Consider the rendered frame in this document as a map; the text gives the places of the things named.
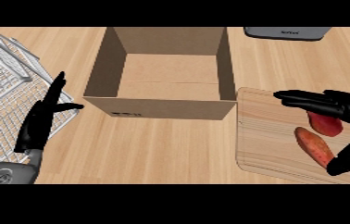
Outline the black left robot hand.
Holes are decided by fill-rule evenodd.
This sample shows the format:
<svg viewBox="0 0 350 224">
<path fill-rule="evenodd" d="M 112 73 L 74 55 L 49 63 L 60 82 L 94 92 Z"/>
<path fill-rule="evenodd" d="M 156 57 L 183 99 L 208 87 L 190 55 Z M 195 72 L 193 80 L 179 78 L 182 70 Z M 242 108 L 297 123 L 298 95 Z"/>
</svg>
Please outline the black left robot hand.
<svg viewBox="0 0 350 224">
<path fill-rule="evenodd" d="M 65 87 L 65 73 L 55 78 L 43 100 L 32 105 L 18 133 L 13 152 L 23 153 L 26 150 L 43 150 L 50 134 L 53 115 L 71 109 L 83 109 L 84 105 L 75 103 L 59 104 L 62 89 Z"/>
</svg>

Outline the red sweet potato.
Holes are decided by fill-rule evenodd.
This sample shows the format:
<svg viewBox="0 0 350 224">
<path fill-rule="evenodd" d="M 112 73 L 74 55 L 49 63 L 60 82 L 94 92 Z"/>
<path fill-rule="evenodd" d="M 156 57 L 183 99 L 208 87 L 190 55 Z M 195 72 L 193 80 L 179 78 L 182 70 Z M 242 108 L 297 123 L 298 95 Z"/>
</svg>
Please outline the red sweet potato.
<svg viewBox="0 0 350 224">
<path fill-rule="evenodd" d="M 313 112 L 306 112 L 306 114 L 309 118 L 310 127 L 319 134 L 328 137 L 335 137 L 341 134 L 342 125 L 341 120 L 338 118 L 319 115 Z"/>
</svg>

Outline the grey appliance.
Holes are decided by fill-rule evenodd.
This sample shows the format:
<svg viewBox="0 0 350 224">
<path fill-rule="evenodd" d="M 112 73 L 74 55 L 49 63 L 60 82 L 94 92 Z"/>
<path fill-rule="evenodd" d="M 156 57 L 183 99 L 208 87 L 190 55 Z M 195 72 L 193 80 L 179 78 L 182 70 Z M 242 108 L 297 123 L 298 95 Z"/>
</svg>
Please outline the grey appliance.
<svg viewBox="0 0 350 224">
<path fill-rule="evenodd" d="M 319 41 L 329 27 L 245 27 L 245 35 L 252 38 Z"/>
</svg>

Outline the pale wooden cutting board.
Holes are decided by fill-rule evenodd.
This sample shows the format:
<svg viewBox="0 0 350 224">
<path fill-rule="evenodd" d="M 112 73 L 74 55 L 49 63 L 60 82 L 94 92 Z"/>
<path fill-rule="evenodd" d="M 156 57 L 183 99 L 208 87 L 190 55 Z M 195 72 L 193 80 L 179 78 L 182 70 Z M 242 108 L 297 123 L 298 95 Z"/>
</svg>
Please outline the pale wooden cutting board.
<svg viewBox="0 0 350 224">
<path fill-rule="evenodd" d="M 306 112 L 286 107 L 272 91 L 236 93 L 236 164 L 245 171 L 304 183 L 350 184 L 350 172 L 329 176 L 301 149 L 294 131 L 309 126 Z"/>
</svg>

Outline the brown cardboard box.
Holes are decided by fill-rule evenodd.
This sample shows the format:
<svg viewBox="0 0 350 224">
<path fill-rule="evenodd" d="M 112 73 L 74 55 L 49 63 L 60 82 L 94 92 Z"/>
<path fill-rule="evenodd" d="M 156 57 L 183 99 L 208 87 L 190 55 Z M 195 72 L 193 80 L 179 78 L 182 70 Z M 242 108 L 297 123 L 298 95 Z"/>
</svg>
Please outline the brown cardboard box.
<svg viewBox="0 0 350 224">
<path fill-rule="evenodd" d="M 220 120 L 236 104 L 224 27 L 109 27 L 83 99 L 109 116 Z"/>
</svg>

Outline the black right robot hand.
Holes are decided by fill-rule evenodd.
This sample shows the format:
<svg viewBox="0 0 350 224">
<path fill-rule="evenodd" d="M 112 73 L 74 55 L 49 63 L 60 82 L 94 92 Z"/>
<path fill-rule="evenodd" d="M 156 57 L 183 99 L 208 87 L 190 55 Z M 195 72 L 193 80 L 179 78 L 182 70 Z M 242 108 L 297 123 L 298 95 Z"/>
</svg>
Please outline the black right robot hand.
<svg viewBox="0 0 350 224">
<path fill-rule="evenodd" d="M 286 90 L 275 92 L 273 96 L 282 100 L 283 106 L 338 118 L 341 125 L 342 122 L 350 124 L 350 93 L 335 90 L 325 90 L 322 93 Z M 325 168 L 329 176 L 350 172 L 350 144 L 334 156 Z"/>
</svg>

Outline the orange sweet potato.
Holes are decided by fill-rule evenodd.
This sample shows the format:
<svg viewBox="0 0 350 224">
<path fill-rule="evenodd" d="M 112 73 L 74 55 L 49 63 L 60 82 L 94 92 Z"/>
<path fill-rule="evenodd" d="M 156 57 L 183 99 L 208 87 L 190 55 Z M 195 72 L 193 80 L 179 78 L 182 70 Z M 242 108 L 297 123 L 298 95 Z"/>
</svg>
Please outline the orange sweet potato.
<svg viewBox="0 0 350 224">
<path fill-rule="evenodd" d="M 335 156 L 322 137 L 303 127 L 294 130 L 294 135 L 301 149 L 316 163 L 326 168 Z"/>
</svg>

